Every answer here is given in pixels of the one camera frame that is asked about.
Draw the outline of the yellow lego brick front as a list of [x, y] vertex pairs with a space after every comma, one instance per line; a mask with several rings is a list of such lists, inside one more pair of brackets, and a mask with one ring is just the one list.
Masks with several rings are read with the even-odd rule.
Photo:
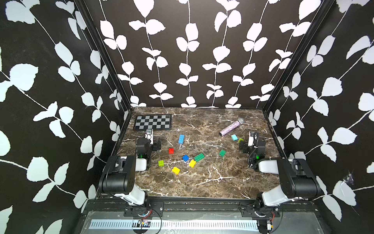
[[180, 173], [180, 169], [177, 168], [177, 167], [173, 167], [173, 168], [172, 168], [172, 172], [173, 172], [174, 174], [178, 175], [178, 174]]

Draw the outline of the dark blue lego brick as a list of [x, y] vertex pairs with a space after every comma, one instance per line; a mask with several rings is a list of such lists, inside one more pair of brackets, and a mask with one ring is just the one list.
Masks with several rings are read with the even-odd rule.
[[188, 157], [187, 155], [184, 155], [184, 156], [182, 157], [182, 159], [184, 160], [184, 162], [186, 162], [186, 161], [189, 160], [189, 157]]

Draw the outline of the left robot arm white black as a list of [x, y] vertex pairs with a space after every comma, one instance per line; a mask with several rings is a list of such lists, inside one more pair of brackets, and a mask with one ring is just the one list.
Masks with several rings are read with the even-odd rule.
[[141, 137], [129, 156], [110, 156], [99, 180], [101, 194], [120, 198], [131, 206], [148, 208], [148, 195], [135, 184], [135, 173], [150, 168], [152, 153], [161, 149], [161, 141]]

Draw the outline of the purple glitter microphone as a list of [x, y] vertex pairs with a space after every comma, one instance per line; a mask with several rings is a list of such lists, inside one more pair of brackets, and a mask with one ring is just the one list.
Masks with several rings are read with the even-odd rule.
[[226, 134], [228, 134], [229, 132], [231, 132], [232, 130], [234, 130], [235, 128], [239, 127], [241, 124], [244, 123], [244, 119], [243, 118], [238, 118], [235, 122], [233, 122], [231, 125], [229, 125], [228, 127], [226, 127], [225, 129], [221, 130], [219, 132], [219, 135], [220, 136], [224, 136]]

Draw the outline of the dark green long lego brick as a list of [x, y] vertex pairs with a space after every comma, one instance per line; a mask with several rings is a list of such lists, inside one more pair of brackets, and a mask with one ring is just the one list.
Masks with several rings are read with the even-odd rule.
[[195, 160], [196, 162], [198, 162], [198, 161], [200, 161], [200, 160], [202, 160], [202, 159], [204, 159], [204, 158], [205, 158], [204, 154], [203, 154], [203, 153], [200, 153], [200, 154], [198, 154], [197, 156], [194, 157], [194, 160]]

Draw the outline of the green square lego brick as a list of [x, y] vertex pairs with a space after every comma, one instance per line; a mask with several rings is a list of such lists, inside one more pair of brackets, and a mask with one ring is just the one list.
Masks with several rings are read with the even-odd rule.
[[221, 156], [221, 157], [224, 157], [225, 154], [226, 154], [226, 151], [225, 151], [225, 150], [221, 150], [221, 151], [219, 152], [219, 156]]

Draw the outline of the yellow lego brick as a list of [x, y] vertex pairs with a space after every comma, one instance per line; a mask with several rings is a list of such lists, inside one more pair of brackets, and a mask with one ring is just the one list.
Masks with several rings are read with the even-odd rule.
[[195, 160], [191, 160], [190, 163], [189, 163], [189, 166], [191, 168], [193, 168], [195, 165], [196, 165], [196, 161]]
[[174, 174], [178, 175], [178, 174], [180, 173], [180, 169], [177, 168], [177, 167], [173, 167], [173, 168], [172, 168], [172, 172], [173, 172]]

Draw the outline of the light blue long lego brick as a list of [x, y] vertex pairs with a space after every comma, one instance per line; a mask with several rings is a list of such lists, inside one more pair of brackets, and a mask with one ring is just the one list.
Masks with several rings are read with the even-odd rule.
[[185, 135], [179, 135], [178, 143], [183, 144], [184, 143], [184, 138], [185, 138]]

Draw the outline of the white perforated strip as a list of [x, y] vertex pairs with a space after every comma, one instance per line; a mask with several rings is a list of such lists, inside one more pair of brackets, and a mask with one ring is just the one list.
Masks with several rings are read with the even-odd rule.
[[138, 220], [93, 219], [90, 230], [239, 230], [258, 231], [256, 220]]

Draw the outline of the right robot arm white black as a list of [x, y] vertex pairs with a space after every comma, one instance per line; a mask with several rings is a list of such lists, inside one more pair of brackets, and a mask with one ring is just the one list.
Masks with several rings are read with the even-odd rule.
[[291, 201], [311, 200], [322, 194], [316, 176], [306, 160], [266, 158], [265, 142], [259, 139], [252, 139], [249, 143], [240, 140], [239, 149], [248, 154], [247, 163], [251, 169], [277, 175], [280, 180], [280, 184], [275, 188], [258, 194], [255, 202], [251, 204], [255, 211]]

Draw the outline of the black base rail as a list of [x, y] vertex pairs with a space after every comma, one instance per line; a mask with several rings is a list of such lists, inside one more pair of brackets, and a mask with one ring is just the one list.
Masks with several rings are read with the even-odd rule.
[[242, 217], [269, 219], [280, 217], [287, 212], [317, 213], [316, 205], [309, 201], [284, 203], [278, 207], [258, 208], [253, 199], [200, 199], [151, 197], [144, 205], [129, 205], [121, 199], [89, 200], [83, 214], [89, 212], [119, 212], [125, 217], [139, 217], [151, 214], [151, 217], [164, 218], [167, 212], [178, 213], [240, 213]]

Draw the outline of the black white checkerboard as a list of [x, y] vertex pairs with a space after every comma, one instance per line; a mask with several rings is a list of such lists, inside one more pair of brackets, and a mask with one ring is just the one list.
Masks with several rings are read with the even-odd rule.
[[143, 115], [136, 116], [133, 130], [134, 131], [146, 131], [146, 130], [170, 130], [172, 126], [171, 114], [163, 115]]

